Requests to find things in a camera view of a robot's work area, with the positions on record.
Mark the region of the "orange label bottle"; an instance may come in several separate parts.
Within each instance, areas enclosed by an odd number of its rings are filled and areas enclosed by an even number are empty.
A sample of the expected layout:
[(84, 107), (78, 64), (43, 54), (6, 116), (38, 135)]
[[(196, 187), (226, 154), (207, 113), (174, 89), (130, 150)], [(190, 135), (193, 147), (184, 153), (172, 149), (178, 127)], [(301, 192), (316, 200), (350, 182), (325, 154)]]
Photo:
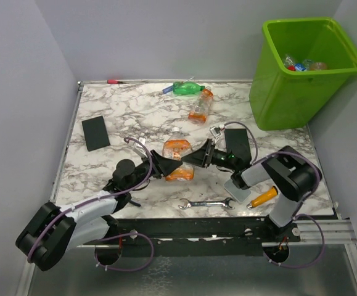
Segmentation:
[[(164, 143), (162, 156), (173, 160), (180, 160), (181, 157), (192, 152), (190, 142), (183, 136), (178, 127), (171, 129), (170, 138)], [(165, 177), (166, 181), (191, 181), (194, 178), (194, 167), (191, 164), (183, 163), (172, 173)]]
[(214, 95), (211, 92), (211, 89), (203, 89), (199, 94), (195, 105), (191, 108), (188, 119), (194, 123), (204, 124), (210, 113), (213, 99)]

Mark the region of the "green sprite bottle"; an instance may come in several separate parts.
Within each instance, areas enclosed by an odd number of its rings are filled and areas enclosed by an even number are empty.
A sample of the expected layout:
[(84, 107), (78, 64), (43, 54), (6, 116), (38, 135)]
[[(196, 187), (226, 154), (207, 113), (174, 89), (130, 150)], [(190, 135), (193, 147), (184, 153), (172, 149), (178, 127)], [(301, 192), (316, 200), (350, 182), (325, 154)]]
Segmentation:
[(173, 83), (173, 93), (178, 96), (189, 96), (198, 94), (203, 91), (206, 87), (199, 85), (193, 81), (187, 82), (174, 82)]

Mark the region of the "red label bottle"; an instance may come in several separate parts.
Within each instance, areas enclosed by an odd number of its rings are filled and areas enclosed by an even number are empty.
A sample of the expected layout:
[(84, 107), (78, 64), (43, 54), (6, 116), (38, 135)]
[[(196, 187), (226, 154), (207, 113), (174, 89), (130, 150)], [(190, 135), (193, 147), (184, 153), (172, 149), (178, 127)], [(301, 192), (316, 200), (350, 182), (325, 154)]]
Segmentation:
[(287, 68), (290, 71), (295, 71), (295, 65), (297, 61), (290, 55), (290, 54), (285, 54), (284, 58), (282, 59), (282, 63), (284, 64), (284, 67)]

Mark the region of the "blue label bottle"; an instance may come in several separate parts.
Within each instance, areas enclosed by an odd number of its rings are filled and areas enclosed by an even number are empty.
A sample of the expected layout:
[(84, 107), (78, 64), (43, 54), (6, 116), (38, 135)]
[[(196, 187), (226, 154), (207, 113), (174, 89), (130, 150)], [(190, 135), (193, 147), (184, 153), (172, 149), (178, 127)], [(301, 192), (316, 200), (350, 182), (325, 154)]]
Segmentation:
[(307, 71), (308, 69), (307, 69), (303, 64), (297, 63), (297, 64), (295, 64), (295, 70), (296, 70), (297, 72), (305, 72), (305, 71)]

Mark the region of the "orange juice bottle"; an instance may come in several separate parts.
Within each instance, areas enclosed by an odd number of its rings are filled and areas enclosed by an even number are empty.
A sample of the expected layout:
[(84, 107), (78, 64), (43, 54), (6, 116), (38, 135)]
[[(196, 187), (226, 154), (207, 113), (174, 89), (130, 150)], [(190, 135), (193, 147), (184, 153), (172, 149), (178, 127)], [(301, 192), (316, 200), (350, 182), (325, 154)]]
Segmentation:
[(320, 70), (328, 70), (328, 69), (329, 69), (329, 67), (324, 62), (313, 62), (310, 65), (311, 71), (320, 71)]

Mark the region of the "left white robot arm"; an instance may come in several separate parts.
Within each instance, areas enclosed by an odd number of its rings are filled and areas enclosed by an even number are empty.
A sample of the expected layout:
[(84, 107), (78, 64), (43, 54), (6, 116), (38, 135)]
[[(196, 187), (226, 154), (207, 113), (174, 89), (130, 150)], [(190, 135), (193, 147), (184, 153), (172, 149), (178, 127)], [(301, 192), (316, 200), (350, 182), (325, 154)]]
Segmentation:
[(42, 205), (15, 245), (30, 263), (47, 271), (67, 250), (94, 240), (111, 243), (117, 236), (117, 228), (110, 215), (129, 203), (131, 191), (150, 178), (168, 176), (181, 165), (182, 161), (165, 158), (154, 150), (139, 165), (129, 159), (121, 160), (112, 178), (96, 195), (61, 207), (52, 202)]

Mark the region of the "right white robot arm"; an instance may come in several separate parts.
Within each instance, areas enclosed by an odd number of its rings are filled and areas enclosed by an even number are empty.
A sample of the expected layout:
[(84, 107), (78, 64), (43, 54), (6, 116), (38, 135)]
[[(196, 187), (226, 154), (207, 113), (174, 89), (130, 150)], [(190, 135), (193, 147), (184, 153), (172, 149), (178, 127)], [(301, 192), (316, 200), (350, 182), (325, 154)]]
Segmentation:
[(285, 236), (286, 226), (293, 220), (305, 199), (317, 190), (322, 173), (315, 164), (290, 146), (253, 164), (250, 163), (251, 159), (249, 148), (245, 145), (223, 152), (215, 148), (211, 139), (181, 158), (183, 162), (197, 167), (214, 165), (232, 170), (233, 174), (224, 187), (233, 197), (238, 197), (263, 181), (273, 181), (279, 197), (268, 215), (271, 222), (265, 224), (264, 234), (269, 240), (278, 241)]

